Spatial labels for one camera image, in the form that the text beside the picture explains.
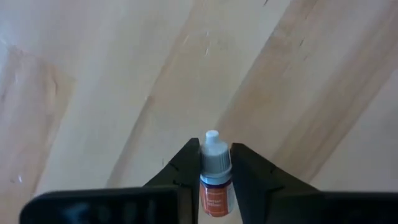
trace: bottle label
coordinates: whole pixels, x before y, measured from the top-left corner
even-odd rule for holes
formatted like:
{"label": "bottle label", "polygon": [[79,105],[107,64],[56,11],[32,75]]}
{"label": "bottle label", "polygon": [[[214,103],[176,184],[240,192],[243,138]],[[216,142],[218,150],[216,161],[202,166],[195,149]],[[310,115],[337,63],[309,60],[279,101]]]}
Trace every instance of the bottle label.
{"label": "bottle label", "polygon": [[232,181],[222,185],[209,185],[201,181],[200,197],[204,211],[212,217],[229,214],[234,205],[234,189]]}

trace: black object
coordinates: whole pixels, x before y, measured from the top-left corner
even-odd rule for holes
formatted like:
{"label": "black object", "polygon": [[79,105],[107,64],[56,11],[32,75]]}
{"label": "black object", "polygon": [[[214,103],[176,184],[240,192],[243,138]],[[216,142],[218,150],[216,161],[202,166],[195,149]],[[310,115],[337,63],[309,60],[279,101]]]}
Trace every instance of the black object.
{"label": "black object", "polygon": [[[398,195],[321,192],[244,144],[231,147],[232,175],[244,224],[398,223]],[[21,224],[197,224],[200,144],[189,140],[143,187],[53,192],[30,201]]]}

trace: light wood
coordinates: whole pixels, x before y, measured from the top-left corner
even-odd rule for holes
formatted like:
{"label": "light wood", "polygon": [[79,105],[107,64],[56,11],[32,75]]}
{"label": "light wood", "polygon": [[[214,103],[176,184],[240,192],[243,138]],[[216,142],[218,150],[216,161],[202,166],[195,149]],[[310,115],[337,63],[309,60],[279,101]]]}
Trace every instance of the light wood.
{"label": "light wood", "polygon": [[396,24],[389,0],[0,0],[1,223],[213,128],[320,189],[398,190]]}

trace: wooden plank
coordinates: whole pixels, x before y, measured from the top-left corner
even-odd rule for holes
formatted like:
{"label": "wooden plank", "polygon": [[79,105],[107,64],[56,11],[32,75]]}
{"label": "wooden plank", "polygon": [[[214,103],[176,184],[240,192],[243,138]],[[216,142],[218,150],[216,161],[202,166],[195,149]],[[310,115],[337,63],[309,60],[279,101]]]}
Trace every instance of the wooden plank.
{"label": "wooden plank", "polygon": [[55,139],[37,193],[106,185],[188,17],[190,1],[112,1]]}
{"label": "wooden plank", "polygon": [[72,78],[15,47],[0,71],[0,222],[17,223],[44,169]]}
{"label": "wooden plank", "polygon": [[322,190],[397,191],[397,96],[395,69],[311,184]]}
{"label": "wooden plank", "polygon": [[220,121],[309,181],[393,71],[396,2],[295,1]]}
{"label": "wooden plank", "polygon": [[144,184],[215,126],[289,2],[195,2],[108,187]]}

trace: small bottle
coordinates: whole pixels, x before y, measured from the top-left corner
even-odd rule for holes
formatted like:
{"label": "small bottle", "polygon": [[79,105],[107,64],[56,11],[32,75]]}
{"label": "small bottle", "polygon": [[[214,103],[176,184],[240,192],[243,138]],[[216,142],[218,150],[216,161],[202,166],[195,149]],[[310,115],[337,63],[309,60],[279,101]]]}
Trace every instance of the small bottle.
{"label": "small bottle", "polygon": [[212,217],[223,217],[233,209],[231,168],[228,145],[218,138],[218,131],[208,131],[201,147],[200,197]]}

